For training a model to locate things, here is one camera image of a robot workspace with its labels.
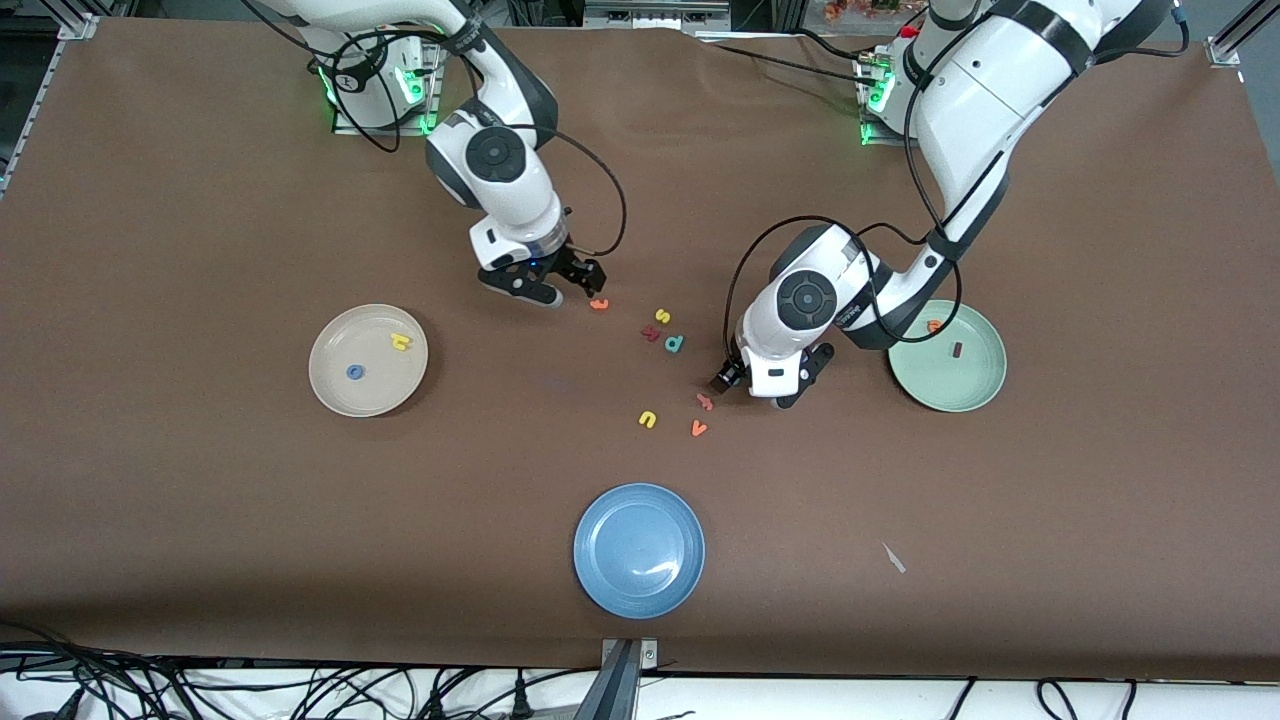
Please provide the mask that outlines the blue round plate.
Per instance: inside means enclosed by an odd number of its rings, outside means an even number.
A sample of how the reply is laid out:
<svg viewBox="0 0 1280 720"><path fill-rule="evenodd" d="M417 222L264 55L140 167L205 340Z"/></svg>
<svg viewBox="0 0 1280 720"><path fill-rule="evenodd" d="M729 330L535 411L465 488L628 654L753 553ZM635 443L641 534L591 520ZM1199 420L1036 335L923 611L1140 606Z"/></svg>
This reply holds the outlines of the blue round plate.
<svg viewBox="0 0 1280 720"><path fill-rule="evenodd" d="M652 483L613 487L596 497L573 536L573 569L588 597L628 620L673 612L696 589L707 542L692 507Z"/></svg>

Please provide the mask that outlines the pale green round plate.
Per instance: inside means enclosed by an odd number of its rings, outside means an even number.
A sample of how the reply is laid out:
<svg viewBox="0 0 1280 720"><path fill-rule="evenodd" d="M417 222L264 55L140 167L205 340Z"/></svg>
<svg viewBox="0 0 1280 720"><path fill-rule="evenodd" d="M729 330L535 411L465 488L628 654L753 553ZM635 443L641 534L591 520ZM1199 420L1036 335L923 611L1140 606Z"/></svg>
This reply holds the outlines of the pale green round plate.
<svg viewBox="0 0 1280 720"><path fill-rule="evenodd" d="M954 307L952 301L932 299L909 332L928 333L928 320L945 323ZM969 413L1004 388L1009 372L1004 340L975 309L960 305L951 324L931 336L927 342L895 345L888 351L893 378L915 401L942 413ZM964 342L960 359L951 357L955 342Z"/></svg>

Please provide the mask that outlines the beige brown round plate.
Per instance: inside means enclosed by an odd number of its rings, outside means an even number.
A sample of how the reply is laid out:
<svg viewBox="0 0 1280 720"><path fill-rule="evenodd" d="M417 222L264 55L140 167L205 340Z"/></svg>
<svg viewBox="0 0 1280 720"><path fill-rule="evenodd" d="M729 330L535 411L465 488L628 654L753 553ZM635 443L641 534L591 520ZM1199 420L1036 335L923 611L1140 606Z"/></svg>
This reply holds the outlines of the beige brown round plate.
<svg viewBox="0 0 1280 720"><path fill-rule="evenodd" d="M413 338L407 352L392 347L392 333ZM308 383L319 402L342 416L380 416L416 392L429 357L426 333L410 313L366 304L335 316L319 333L308 355ZM361 380L346 377L351 364L365 366Z"/></svg>

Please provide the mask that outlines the grey metal box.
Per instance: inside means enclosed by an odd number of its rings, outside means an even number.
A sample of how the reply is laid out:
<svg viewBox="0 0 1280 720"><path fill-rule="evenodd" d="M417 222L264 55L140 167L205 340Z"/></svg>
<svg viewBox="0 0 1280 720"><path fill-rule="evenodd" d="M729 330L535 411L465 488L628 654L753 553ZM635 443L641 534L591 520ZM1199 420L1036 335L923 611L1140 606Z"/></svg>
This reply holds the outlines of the grey metal box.
<svg viewBox="0 0 1280 720"><path fill-rule="evenodd" d="M730 32L730 10L728 0L582 0L582 27Z"/></svg>

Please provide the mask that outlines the brown table cover sheet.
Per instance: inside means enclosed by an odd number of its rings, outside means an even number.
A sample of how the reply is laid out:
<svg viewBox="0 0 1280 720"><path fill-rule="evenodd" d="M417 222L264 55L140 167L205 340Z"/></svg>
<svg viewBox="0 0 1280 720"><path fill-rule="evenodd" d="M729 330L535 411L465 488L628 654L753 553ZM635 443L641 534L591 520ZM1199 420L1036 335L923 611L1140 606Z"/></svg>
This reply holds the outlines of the brown table cover sheet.
<svg viewBox="0 0 1280 720"><path fill-rule="evenodd" d="M1280 187L1233 73L1115 61L1024 136L961 264L991 404L932 413L835 332L795 407L704 413L746 246L922 233L902 154L836 81L676 31L503 38L625 186L607 313L483 288L421 143L330 135L261 24L67 46L0 200L0 618L137 653L564 667L649 635L680 671L1280 680ZM429 364L342 416L308 355L366 304ZM641 621L572 556L630 483L707 542Z"/></svg>

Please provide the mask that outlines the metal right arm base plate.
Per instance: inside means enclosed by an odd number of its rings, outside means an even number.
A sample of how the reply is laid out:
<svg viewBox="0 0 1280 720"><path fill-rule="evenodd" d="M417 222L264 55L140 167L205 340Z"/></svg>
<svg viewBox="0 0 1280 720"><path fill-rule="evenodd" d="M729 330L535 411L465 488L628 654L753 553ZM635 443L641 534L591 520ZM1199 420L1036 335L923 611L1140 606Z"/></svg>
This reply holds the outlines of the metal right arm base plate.
<svg viewBox="0 0 1280 720"><path fill-rule="evenodd" d="M425 136L436 126L444 53L417 37L362 41L324 70L337 135Z"/></svg>

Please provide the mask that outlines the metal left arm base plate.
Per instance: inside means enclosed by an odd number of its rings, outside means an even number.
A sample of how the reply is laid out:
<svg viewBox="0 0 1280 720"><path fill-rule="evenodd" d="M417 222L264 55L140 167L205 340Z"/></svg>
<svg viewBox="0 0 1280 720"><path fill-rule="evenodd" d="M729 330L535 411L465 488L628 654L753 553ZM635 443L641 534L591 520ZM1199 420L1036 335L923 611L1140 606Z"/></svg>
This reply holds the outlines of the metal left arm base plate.
<svg viewBox="0 0 1280 720"><path fill-rule="evenodd" d="M858 90L861 142L864 145L915 145L914 131L904 135L908 104L916 91L919 67L914 65L908 41L878 45L858 54L855 78L867 83Z"/></svg>

